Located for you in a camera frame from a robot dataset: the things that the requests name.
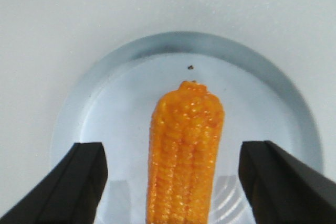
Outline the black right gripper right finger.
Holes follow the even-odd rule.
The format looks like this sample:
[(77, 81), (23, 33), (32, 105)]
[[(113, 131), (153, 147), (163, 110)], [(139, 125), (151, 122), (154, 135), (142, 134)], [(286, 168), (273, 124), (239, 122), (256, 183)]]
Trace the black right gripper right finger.
[(256, 223), (335, 223), (335, 182), (271, 141), (245, 141), (238, 177)]

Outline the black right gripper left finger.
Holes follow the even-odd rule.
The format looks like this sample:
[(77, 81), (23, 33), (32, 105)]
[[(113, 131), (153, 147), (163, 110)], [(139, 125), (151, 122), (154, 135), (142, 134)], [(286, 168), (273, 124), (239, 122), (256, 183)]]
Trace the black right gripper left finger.
[(102, 143), (75, 143), (1, 223), (93, 223), (107, 177)]

